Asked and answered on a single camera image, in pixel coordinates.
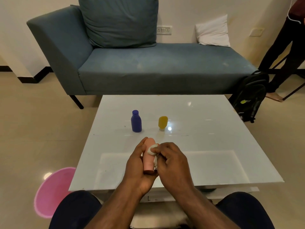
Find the white wall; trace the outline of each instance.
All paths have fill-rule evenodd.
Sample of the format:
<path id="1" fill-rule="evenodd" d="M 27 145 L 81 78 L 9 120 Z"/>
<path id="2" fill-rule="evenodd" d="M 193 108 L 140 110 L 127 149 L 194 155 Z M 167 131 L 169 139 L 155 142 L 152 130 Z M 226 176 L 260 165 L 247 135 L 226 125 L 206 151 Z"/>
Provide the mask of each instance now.
<path id="1" fill-rule="evenodd" d="M 0 56 L 0 66 L 7 66 L 6 61 Z"/>
<path id="2" fill-rule="evenodd" d="M 0 51 L 17 76 L 33 76 L 48 66 L 26 21 L 70 4 L 78 0 L 0 0 L 0 24 L 6 30 L 0 35 Z M 258 66 L 280 31 L 289 5 L 290 0 L 159 0 L 158 25 L 173 26 L 173 33 L 158 35 L 157 41 L 195 42 L 196 23 L 227 13 L 232 48 Z M 265 28 L 262 37 L 248 37 L 253 27 Z"/>

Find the blue bottle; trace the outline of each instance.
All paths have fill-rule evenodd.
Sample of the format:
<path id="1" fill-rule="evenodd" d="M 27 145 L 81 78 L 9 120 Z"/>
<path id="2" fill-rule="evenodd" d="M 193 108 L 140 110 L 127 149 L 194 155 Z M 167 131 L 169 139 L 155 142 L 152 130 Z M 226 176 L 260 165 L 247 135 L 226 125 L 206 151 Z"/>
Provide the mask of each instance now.
<path id="1" fill-rule="evenodd" d="M 139 116 L 138 110 L 132 111 L 132 130 L 134 132 L 141 132 L 142 131 L 142 120 Z"/>

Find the backpack logo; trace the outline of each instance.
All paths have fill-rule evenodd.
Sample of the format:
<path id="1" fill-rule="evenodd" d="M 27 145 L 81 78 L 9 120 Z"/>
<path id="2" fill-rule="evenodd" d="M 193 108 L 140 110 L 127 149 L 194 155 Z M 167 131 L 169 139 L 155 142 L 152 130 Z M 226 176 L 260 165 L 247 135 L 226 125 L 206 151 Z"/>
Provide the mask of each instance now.
<path id="1" fill-rule="evenodd" d="M 249 103 L 251 100 L 242 100 L 240 103 L 241 104 L 245 104 L 245 103 Z"/>

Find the white pillow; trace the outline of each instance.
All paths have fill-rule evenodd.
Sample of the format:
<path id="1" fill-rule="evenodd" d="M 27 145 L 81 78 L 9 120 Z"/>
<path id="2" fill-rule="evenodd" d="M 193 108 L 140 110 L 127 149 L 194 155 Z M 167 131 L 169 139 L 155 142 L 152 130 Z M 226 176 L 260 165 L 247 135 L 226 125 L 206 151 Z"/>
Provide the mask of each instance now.
<path id="1" fill-rule="evenodd" d="M 196 25 L 197 41 L 202 45 L 230 47 L 227 16 Z"/>

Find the blue cushion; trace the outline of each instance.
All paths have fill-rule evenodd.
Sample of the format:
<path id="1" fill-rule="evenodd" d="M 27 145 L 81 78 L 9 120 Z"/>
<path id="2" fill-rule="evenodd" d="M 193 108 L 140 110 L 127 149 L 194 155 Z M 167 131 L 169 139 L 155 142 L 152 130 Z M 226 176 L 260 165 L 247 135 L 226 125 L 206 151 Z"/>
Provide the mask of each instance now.
<path id="1" fill-rule="evenodd" d="M 78 72 L 90 94 L 224 94 L 255 70 L 230 47 L 158 43 L 94 49 Z"/>
<path id="2" fill-rule="evenodd" d="M 158 0 L 78 0 L 93 46 L 156 45 Z"/>

